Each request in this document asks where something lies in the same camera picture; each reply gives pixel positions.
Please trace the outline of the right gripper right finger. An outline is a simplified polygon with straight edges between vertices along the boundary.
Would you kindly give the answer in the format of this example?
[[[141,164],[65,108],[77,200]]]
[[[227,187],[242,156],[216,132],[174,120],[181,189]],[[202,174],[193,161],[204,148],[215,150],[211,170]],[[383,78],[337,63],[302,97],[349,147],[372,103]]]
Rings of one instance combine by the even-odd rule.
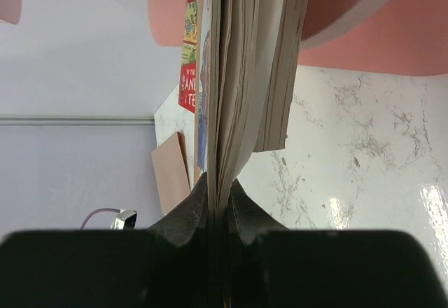
[[[412,235],[292,230],[234,182],[227,220],[232,307],[441,307],[443,287]]]

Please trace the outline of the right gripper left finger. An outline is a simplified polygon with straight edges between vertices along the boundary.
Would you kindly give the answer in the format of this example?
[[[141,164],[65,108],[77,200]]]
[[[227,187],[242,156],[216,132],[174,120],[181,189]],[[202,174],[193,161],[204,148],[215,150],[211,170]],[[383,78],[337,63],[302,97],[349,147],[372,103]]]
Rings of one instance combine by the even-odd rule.
[[[2,307],[212,307],[207,177],[142,230],[35,230],[1,242]]]

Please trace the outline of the brown cardboard file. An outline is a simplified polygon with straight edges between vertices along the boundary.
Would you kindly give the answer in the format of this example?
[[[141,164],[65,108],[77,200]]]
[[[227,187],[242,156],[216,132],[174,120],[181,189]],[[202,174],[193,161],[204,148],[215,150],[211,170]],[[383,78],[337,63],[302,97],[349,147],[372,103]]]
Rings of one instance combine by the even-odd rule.
[[[173,133],[151,157],[162,214],[167,215],[190,194],[184,135]]]

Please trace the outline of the red Treehouse book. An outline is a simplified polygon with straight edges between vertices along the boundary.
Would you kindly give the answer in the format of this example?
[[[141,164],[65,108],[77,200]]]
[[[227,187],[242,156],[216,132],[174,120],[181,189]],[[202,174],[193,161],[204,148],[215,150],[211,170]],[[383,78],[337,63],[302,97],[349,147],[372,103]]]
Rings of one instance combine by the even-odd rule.
[[[181,46],[181,70],[178,83],[178,105],[195,113],[197,80],[197,42],[200,32],[198,17],[202,0],[186,0],[183,40]]]

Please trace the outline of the tan Othello book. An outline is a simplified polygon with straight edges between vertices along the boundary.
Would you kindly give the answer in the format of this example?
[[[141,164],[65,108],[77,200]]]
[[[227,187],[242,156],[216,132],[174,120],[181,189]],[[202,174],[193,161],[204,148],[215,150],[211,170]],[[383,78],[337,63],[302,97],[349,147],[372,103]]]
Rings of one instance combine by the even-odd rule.
[[[224,212],[255,152],[286,145],[308,0],[202,0],[197,166]]]

